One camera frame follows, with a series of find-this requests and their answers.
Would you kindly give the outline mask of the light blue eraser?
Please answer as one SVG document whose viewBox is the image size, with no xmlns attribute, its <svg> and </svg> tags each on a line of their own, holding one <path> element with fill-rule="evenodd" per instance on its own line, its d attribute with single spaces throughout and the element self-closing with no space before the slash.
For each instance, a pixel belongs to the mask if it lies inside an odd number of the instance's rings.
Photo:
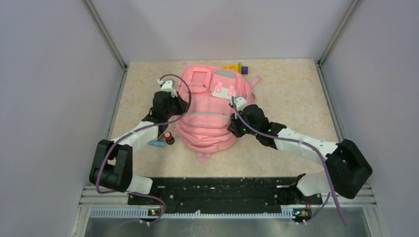
<svg viewBox="0 0 419 237">
<path fill-rule="evenodd" d="M 150 145 L 150 146 L 155 146 L 155 147 L 164 147 L 166 145 L 165 142 L 158 141 L 158 140 L 150 141 L 147 144 Z"/>
</svg>

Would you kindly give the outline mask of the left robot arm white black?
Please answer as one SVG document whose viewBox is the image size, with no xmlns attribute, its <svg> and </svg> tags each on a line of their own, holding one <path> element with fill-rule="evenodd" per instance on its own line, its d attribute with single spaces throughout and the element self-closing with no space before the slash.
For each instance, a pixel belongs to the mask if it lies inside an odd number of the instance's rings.
<svg viewBox="0 0 419 237">
<path fill-rule="evenodd" d="M 180 95 L 156 92 L 148 114 L 141 122 L 115 141 L 103 139 L 96 147 L 89 180 L 100 194 L 112 192 L 139 193 L 146 204 L 158 199 L 158 190 L 153 180 L 133 173 L 133 155 L 143 146 L 163 135 L 171 118 L 180 120 L 188 112 L 192 102 L 189 95 L 183 100 Z"/>
</svg>

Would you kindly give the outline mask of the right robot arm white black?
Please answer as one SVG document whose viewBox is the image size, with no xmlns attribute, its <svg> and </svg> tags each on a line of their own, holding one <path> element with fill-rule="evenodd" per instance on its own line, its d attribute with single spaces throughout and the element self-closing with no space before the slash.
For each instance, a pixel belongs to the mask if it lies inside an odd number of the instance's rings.
<svg viewBox="0 0 419 237">
<path fill-rule="evenodd" d="M 253 135 L 266 147 L 295 153 L 323 167 L 319 173 L 299 175 L 290 189 L 290 198 L 295 203 L 304 203 L 309 196 L 320 193 L 354 199 L 373 173 L 358 146 L 349 139 L 328 142 L 300 134 L 284 124 L 269 121 L 256 104 L 232 108 L 228 129 L 236 137 Z"/>
</svg>

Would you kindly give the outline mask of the red perfect stamp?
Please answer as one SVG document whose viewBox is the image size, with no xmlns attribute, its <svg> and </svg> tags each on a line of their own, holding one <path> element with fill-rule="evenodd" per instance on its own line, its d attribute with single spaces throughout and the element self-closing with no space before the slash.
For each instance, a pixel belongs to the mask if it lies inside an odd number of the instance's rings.
<svg viewBox="0 0 419 237">
<path fill-rule="evenodd" d="M 168 145 L 173 145 L 175 143 L 175 138 L 173 137 L 171 132 L 165 132 L 164 139 Z"/>
</svg>

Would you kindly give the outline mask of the pink student backpack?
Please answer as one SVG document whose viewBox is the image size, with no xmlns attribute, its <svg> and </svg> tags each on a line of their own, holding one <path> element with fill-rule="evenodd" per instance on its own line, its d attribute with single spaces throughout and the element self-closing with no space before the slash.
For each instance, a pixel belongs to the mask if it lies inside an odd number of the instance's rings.
<svg viewBox="0 0 419 237">
<path fill-rule="evenodd" d="M 187 114 L 175 123 L 181 140 L 196 153 L 199 162 L 206 162 L 216 152 L 231 148 L 237 141 L 228 131 L 234 109 L 232 97 L 255 102 L 253 88 L 260 82 L 257 76 L 247 81 L 235 70 L 207 65 L 183 65 L 183 81 L 178 83 L 180 97 L 192 99 Z"/>
</svg>

